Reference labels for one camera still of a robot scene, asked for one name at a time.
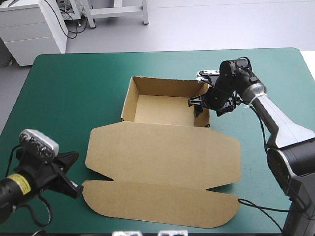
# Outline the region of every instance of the gray floor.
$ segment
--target gray floor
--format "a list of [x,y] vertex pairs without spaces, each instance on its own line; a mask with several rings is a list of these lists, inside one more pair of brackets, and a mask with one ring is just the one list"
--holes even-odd
[[[315,50],[315,0],[147,0],[141,16],[97,19],[67,53],[295,47]],[[125,0],[133,5],[141,0]],[[91,0],[94,8],[110,0]],[[30,67],[0,68],[0,132]]]

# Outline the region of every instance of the cardboard lid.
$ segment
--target cardboard lid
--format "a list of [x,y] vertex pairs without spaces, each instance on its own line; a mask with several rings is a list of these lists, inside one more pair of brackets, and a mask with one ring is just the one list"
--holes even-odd
[[237,212],[237,197],[229,194],[143,184],[87,180],[83,197],[101,215],[212,228]]
[[239,142],[217,131],[119,122],[91,131],[86,166],[117,181],[208,189],[241,177]]

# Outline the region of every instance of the cardboard box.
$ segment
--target cardboard box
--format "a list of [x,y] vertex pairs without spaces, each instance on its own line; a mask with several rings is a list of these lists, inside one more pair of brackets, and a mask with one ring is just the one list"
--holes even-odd
[[194,118],[198,81],[132,77],[122,122],[91,132],[86,166],[114,181],[87,180],[83,196],[112,217],[211,228],[230,220],[237,197],[206,191],[239,180],[240,144]]

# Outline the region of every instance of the white drawer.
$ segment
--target white drawer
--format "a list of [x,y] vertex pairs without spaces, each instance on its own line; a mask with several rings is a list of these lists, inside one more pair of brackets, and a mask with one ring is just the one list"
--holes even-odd
[[46,22],[39,7],[0,12],[0,27]]
[[36,23],[22,26],[9,26],[0,28],[0,38],[4,42],[19,41],[35,38],[52,37],[47,23]]
[[53,37],[6,42],[5,45],[20,66],[32,65],[41,54],[61,52]]

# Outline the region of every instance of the green table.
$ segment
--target green table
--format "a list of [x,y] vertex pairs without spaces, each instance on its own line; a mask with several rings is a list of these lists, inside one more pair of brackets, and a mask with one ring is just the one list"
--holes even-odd
[[[247,56],[255,74],[268,88],[269,97],[295,122],[315,129],[315,83],[300,54],[293,48],[155,52],[101,53],[39,56],[23,86],[8,122],[0,136],[2,176],[11,149],[25,128],[38,129],[60,145],[60,151],[76,150],[79,160],[68,172],[77,183],[102,179],[85,167],[90,131],[97,126],[120,121],[128,83],[133,75],[194,80],[201,69],[217,69],[221,61]],[[233,113],[217,118],[211,112],[211,128],[237,138],[242,146],[242,178],[216,188],[255,203],[288,208],[290,202],[269,171],[257,117],[241,105]],[[241,206],[227,224],[214,229],[198,229],[167,224],[116,219],[93,212],[80,197],[46,191],[55,219],[48,232],[93,233],[115,230],[141,230],[153,233],[167,229],[188,229],[191,233],[278,232],[259,210]],[[38,216],[47,217],[38,200],[31,203]],[[282,225],[285,213],[272,213]],[[34,232],[38,227],[30,214],[20,209],[0,226],[0,232]]]

